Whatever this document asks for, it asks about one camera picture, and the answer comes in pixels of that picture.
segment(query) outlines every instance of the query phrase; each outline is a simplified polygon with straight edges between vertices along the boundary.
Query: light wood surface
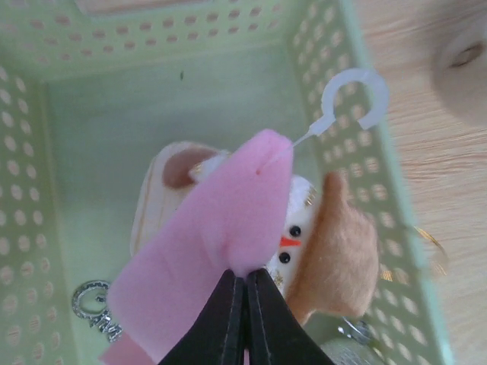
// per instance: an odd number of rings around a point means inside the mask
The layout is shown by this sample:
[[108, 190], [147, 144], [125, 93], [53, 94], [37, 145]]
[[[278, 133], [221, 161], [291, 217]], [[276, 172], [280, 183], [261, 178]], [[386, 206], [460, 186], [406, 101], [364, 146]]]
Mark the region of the light wood surface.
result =
[[432, 59], [485, 0], [355, 0], [376, 69], [391, 91], [390, 131], [421, 225], [445, 246], [438, 281], [458, 364], [487, 358], [487, 116], [485, 129], [446, 111], [431, 83]]

